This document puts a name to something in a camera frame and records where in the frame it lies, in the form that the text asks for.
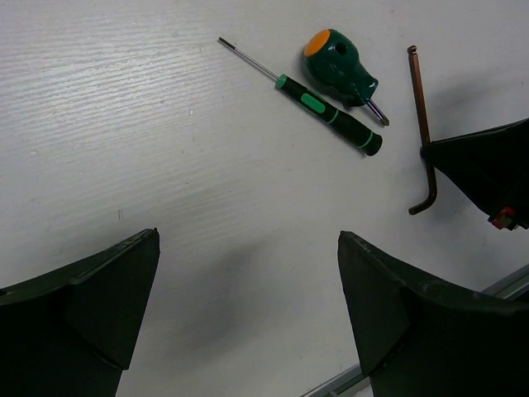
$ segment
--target white table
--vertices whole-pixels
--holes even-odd
[[[0,286],[158,227],[161,257],[118,396],[299,396],[355,364],[340,230],[482,289],[527,263],[445,177],[426,178],[406,49],[432,138],[529,116],[527,0],[5,0]],[[217,43],[303,80],[319,30],[353,40],[391,126],[363,158]]]

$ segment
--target green screwdriver handle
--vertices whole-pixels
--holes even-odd
[[[329,125],[339,136],[352,143],[366,155],[375,155],[382,146],[382,137],[347,113],[336,109],[325,99],[300,83],[281,74],[275,88],[283,91],[320,120]]]

